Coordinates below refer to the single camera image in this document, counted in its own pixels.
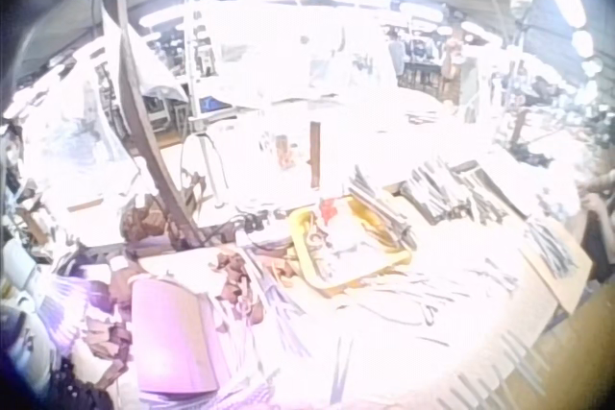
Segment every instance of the leather scrap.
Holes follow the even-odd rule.
[[[111,300],[117,303],[120,316],[124,322],[129,322],[132,319],[133,287],[129,283],[129,279],[145,273],[146,271],[143,268],[129,259],[127,259],[127,267],[111,273],[109,293]]]
[[[105,390],[109,388],[112,383],[124,374],[128,370],[126,363],[120,359],[114,359],[111,365],[105,370],[103,376],[94,385],[98,389]]]
[[[130,345],[133,334],[123,323],[99,321],[86,317],[86,335],[84,341],[94,356],[100,359],[112,360],[96,388],[107,389],[120,375],[128,370]]]
[[[243,257],[238,254],[218,254],[218,264],[216,269],[224,271],[227,275],[227,280],[222,287],[220,295],[216,298],[221,301],[228,301],[232,306],[237,306],[239,297],[250,302],[254,298],[252,288],[250,287],[250,277],[246,272],[246,262]],[[247,317],[251,325],[256,325],[262,322],[264,318],[264,308],[260,301],[252,304],[250,311],[247,312]]]

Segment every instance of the metal stand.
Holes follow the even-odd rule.
[[[135,58],[128,37],[128,10],[126,0],[104,0],[104,8],[120,29],[119,88],[117,93],[126,117],[126,123],[140,155],[160,192],[160,197],[191,247],[200,247],[203,237],[185,209],[184,201],[175,188],[160,154],[147,109],[139,92]]]

